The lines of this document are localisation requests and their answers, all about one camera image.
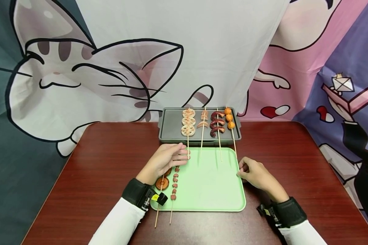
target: fabric backdrop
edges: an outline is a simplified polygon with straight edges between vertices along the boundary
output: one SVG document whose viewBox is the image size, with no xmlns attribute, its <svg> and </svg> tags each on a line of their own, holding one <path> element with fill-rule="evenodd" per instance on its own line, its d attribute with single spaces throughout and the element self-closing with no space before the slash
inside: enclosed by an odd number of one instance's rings
<svg viewBox="0 0 368 245">
<path fill-rule="evenodd" d="M 368 220 L 368 0 L 0 1 L 0 244 L 89 124 L 206 105 L 303 123 Z"/>
</svg>

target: left hand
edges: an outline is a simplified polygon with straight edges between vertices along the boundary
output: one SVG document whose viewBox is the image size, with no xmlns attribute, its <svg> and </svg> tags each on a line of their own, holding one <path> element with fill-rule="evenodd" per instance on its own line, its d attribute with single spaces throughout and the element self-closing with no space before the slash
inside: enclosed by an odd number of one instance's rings
<svg viewBox="0 0 368 245">
<path fill-rule="evenodd" d="M 154 185 L 157 178 L 162 176 L 169 168 L 187 164 L 187 153 L 186 146 L 182 143 L 161 145 L 136 179 L 142 183 Z"/>
</svg>

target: black wrist strap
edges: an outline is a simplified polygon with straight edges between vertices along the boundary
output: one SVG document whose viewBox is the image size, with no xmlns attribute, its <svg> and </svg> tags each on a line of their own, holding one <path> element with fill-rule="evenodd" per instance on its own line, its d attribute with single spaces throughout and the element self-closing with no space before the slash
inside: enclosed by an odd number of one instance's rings
<svg viewBox="0 0 368 245">
<path fill-rule="evenodd" d="M 150 200 L 153 199 L 157 203 L 161 204 L 162 206 L 165 204 L 166 200 L 168 199 L 163 193 L 159 195 L 153 190 L 151 185 L 144 184 L 133 178 L 129 181 L 127 186 L 125 187 L 122 198 L 127 200 L 129 203 L 137 206 L 144 211 L 147 211 L 147 207 L 150 204 Z"/>
<path fill-rule="evenodd" d="M 261 215 L 273 217 L 278 228 L 290 228 L 307 220 L 306 213 L 293 197 L 283 203 L 272 202 L 269 207 L 261 204 L 257 209 Z"/>
</svg>

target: skewer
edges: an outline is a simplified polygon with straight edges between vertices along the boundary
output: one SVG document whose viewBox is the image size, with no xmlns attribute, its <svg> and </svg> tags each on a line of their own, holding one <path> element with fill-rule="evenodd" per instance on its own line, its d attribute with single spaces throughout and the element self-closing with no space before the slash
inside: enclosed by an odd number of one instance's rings
<svg viewBox="0 0 368 245">
<path fill-rule="evenodd" d="M 222 149 L 221 149 L 221 140 L 220 140 L 220 137 L 219 137 L 219 130 L 217 130 L 217 133 L 218 133 L 219 153 L 221 155 L 221 162 L 222 162 Z"/>
<path fill-rule="evenodd" d="M 189 160 L 189 135 L 187 133 L 187 160 Z"/>
<path fill-rule="evenodd" d="M 236 154 L 236 159 L 237 159 L 236 140 L 234 139 L 233 129 L 231 129 L 231 131 L 232 131 L 233 144 L 234 144 L 234 153 Z"/>
<path fill-rule="evenodd" d="M 200 157 L 202 158 L 202 147 L 203 147 L 203 132 L 204 132 L 204 124 L 202 125 L 202 141 L 200 142 Z"/>
<path fill-rule="evenodd" d="M 155 225 L 154 225 L 154 228 L 157 228 L 158 213 L 159 213 L 159 204 L 158 204 L 158 208 L 157 208 L 157 216 L 155 217 Z"/>
<path fill-rule="evenodd" d="M 173 200 L 172 200 L 172 208 L 170 209 L 170 220 L 169 220 L 169 225 L 172 223 L 172 214 L 173 214 Z"/>
</svg>

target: hand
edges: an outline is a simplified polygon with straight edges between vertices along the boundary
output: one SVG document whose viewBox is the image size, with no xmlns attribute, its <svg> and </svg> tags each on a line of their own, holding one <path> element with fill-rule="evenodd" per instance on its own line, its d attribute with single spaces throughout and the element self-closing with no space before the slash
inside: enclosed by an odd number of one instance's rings
<svg viewBox="0 0 368 245">
<path fill-rule="evenodd" d="M 334 91 L 335 93 L 338 93 L 339 96 L 342 95 L 342 92 L 337 92 L 334 87 L 330 87 L 330 90 Z M 335 103 L 330 97 L 328 98 L 328 101 L 330 102 L 331 107 L 338 113 L 345 121 L 354 121 L 352 115 L 345 110 L 341 105 Z"/>
<path fill-rule="evenodd" d="M 271 200 L 277 203 L 289 200 L 282 185 L 269 173 L 263 163 L 244 157 L 239 163 L 239 168 L 237 175 L 256 188 L 265 191 Z"/>
<path fill-rule="evenodd" d="M 182 143 L 161 145 L 136 179 L 142 183 L 154 185 L 157 178 L 162 176 L 169 168 L 187 164 L 187 153 L 186 146 Z"/>
</svg>

